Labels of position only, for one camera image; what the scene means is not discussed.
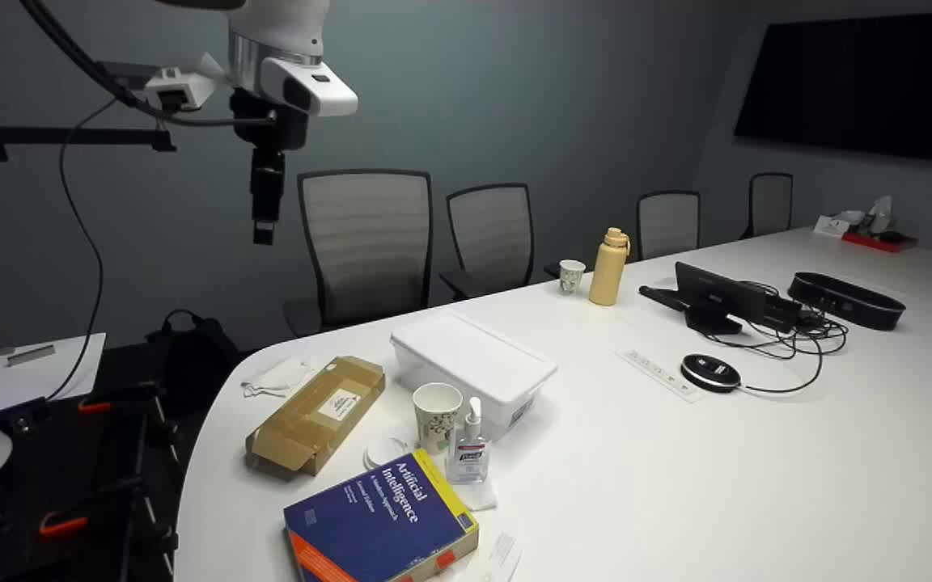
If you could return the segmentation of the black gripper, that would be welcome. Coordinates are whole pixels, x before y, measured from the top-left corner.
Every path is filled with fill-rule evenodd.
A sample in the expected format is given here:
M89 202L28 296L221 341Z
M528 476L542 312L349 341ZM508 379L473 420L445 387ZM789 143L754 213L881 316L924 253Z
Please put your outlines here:
M250 90L236 90L229 110L240 117L236 137L252 146L252 244L273 245L285 192L285 153L303 146L308 117L252 97Z

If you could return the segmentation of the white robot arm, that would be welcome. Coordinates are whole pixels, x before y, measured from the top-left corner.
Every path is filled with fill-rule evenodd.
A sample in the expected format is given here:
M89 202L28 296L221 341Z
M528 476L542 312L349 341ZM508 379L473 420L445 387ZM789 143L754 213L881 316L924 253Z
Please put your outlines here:
M167 68L160 79L181 87L184 110L198 110L217 87L229 87L232 132L252 146L252 244L273 245L285 155L308 143L308 119L358 110L358 95L323 63L329 0L165 5L227 17L227 63L199 55L192 70Z

